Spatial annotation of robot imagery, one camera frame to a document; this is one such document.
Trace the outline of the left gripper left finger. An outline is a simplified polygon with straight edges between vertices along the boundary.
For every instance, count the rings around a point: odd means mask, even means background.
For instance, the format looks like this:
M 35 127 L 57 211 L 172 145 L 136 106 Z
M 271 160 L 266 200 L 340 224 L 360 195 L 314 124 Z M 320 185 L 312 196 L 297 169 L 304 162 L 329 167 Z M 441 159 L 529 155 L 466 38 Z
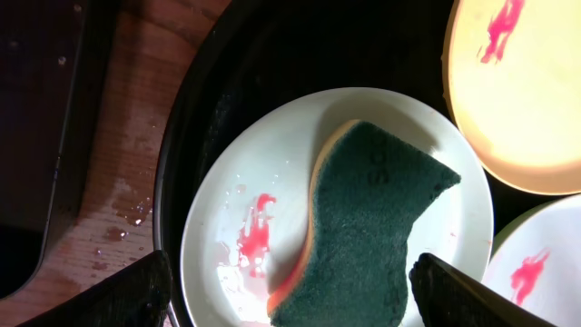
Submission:
M 18 327 L 161 327 L 171 295 L 169 259 L 156 250 Z

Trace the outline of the green yellow sponge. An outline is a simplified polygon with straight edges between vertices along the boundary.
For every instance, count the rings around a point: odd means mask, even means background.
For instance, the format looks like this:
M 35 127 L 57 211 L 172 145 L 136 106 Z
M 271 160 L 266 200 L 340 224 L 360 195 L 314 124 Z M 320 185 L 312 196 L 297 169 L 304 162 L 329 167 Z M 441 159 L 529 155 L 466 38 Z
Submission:
M 271 325 L 399 325 L 412 227 L 460 180 L 375 124 L 343 124 L 313 167 L 305 243 L 267 302 Z

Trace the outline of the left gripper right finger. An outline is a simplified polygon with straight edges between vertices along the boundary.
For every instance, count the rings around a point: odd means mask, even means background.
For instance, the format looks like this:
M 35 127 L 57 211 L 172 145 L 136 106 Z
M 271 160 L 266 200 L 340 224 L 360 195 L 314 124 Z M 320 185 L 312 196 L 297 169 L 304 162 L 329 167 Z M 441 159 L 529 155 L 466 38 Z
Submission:
M 432 253 L 419 256 L 409 280 L 426 327 L 554 327 Z

